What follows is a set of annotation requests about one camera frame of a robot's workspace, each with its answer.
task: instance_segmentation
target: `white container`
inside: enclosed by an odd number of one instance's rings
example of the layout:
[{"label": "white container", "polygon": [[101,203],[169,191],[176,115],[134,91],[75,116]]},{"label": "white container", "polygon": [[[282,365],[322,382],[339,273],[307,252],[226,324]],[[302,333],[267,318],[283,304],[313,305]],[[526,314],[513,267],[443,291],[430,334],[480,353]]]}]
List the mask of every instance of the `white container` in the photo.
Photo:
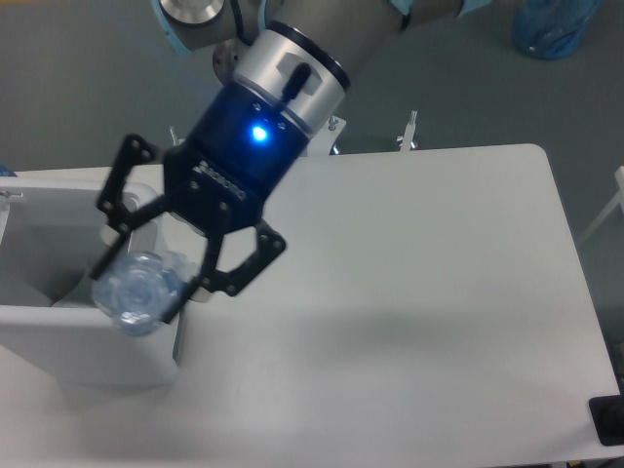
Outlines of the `white container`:
[{"label": "white container", "polygon": [[[96,209],[100,187],[0,177],[0,345],[65,382],[171,383],[182,319],[131,337],[91,300],[84,273],[106,249],[99,235],[105,216]],[[131,183],[124,201],[132,208],[155,195],[147,185]],[[164,248],[159,220],[133,233],[129,243],[133,251]]]}]

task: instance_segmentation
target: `silver metal joint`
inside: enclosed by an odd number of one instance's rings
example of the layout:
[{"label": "silver metal joint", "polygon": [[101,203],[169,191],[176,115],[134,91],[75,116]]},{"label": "silver metal joint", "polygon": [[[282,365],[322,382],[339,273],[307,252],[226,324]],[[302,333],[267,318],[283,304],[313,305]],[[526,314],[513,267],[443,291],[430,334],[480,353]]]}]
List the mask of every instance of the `silver metal joint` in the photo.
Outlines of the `silver metal joint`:
[{"label": "silver metal joint", "polygon": [[160,0],[163,10],[174,20],[185,24],[203,24],[214,20],[225,0]]},{"label": "silver metal joint", "polygon": [[312,67],[312,75],[299,95],[289,102],[285,113],[305,133],[317,134],[344,98],[342,85],[303,48],[275,31],[264,31],[252,51],[239,63],[234,80],[270,104],[281,99],[284,86],[298,65],[307,63]]}]

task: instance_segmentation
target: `white tabletop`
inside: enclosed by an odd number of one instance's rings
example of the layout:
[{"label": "white tabletop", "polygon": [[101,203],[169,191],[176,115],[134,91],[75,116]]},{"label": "white tabletop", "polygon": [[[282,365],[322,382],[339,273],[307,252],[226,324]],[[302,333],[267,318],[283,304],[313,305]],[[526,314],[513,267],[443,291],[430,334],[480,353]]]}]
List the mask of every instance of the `white tabletop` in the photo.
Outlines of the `white tabletop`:
[{"label": "white tabletop", "polygon": [[[160,189],[160,171],[133,179]],[[302,159],[266,218],[289,249],[239,297],[189,307],[173,387],[59,385],[0,348],[2,466],[468,468],[624,454],[591,422],[587,401],[617,386],[539,148]],[[165,236],[199,257],[201,240],[171,218]],[[226,264],[243,237],[226,242]]]}]

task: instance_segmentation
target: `blue led light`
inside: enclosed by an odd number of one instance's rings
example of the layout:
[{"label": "blue led light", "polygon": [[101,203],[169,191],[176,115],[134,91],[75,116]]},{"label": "blue led light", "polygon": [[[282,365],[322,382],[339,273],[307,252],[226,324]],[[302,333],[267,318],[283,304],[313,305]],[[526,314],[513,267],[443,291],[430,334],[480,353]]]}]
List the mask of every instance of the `blue led light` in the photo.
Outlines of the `blue led light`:
[{"label": "blue led light", "polygon": [[262,127],[259,127],[259,126],[253,127],[252,135],[253,135],[253,139],[257,141],[258,143],[262,143],[263,141],[266,141],[266,139],[269,137],[269,134],[266,132],[266,130],[264,130]]}]

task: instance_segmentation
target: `clear plastic bottle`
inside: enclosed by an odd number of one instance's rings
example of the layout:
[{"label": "clear plastic bottle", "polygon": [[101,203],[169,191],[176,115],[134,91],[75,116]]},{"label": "clear plastic bottle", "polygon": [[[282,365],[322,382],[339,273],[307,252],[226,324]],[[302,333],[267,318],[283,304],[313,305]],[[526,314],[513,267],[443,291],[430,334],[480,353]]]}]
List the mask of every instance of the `clear plastic bottle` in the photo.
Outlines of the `clear plastic bottle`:
[{"label": "clear plastic bottle", "polygon": [[525,0],[512,41],[537,59],[561,59],[577,47],[600,0]]},{"label": "clear plastic bottle", "polygon": [[94,282],[92,298],[119,330],[143,336],[160,327],[195,269],[180,253],[127,253]]}]

